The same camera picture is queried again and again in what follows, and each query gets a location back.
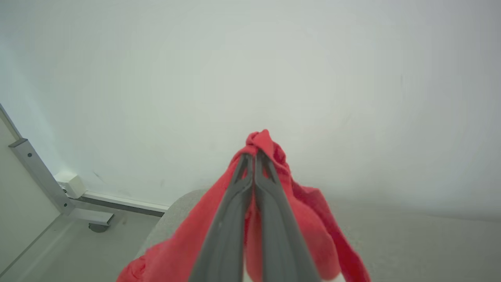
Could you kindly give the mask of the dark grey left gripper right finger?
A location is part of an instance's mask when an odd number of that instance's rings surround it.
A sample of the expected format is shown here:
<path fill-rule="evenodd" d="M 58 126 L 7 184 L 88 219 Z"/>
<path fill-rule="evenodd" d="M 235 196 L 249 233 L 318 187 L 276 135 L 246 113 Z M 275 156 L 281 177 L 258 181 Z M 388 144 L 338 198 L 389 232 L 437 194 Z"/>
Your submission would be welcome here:
<path fill-rule="evenodd" d="M 256 205 L 261 213 L 264 282 L 319 282 L 320 275 L 279 180 L 273 161 L 256 155 Z"/>

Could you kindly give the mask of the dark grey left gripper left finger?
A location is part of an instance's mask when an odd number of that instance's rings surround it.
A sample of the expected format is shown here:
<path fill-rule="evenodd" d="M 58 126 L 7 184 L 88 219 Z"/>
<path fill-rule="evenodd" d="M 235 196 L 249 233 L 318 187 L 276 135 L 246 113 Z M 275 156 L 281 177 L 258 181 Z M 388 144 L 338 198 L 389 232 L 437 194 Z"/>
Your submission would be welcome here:
<path fill-rule="evenodd" d="M 190 282 L 243 281 L 245 215 L 252 200 L 252 164 L 252 155 L 240 156 L 191 271 Z"/>

